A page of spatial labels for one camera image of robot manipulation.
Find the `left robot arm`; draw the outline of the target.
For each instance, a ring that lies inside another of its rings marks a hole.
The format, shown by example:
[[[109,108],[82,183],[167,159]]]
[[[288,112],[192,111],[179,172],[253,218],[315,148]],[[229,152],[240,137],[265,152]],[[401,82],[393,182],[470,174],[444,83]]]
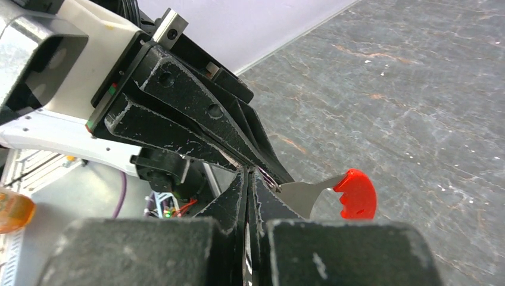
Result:
[[[201,163],[292,182],[252,91],[187,26],[137,1],[2,1],[1,147],[106,164],[182,199],[208,182]]]

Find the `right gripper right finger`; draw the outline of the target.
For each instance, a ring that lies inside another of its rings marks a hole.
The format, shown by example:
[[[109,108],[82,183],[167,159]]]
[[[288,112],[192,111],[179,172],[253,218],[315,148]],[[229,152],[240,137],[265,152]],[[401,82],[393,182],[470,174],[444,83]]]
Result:
[[[257,169],[248,174],[248,225],[250,258],[254,285],[271,285],[267,222],[273,219],[299,219],[267,186]]]

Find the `red key tag with keyring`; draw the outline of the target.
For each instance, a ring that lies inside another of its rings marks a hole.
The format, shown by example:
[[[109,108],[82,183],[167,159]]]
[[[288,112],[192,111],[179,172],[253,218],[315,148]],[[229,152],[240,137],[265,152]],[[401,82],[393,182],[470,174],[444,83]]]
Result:
[[[274,186],[272,191],[294,212],[308,219],[314,204],[324,190],[339,194],[340,216],[345,220],[372,220],[376,215],[377,194],[369,177],[358,169],[309,184],[288,182]]]

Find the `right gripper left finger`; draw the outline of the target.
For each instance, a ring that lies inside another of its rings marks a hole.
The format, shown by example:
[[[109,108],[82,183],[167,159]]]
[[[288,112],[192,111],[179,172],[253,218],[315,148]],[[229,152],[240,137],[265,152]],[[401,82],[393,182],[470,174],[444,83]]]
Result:
[[[210,223],[205,285],[242,285],[248,173],[238,171],[225,192],[197,214]]]

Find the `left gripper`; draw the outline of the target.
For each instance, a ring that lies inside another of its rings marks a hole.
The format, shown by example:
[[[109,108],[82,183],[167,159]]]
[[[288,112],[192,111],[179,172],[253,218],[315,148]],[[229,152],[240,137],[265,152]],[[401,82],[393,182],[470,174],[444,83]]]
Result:
[[[292,182],[250,106],[252,91],[185,27],[173,10],[141,21],[91,100],[87,130],[233,172],[258,166],[276,183]]]

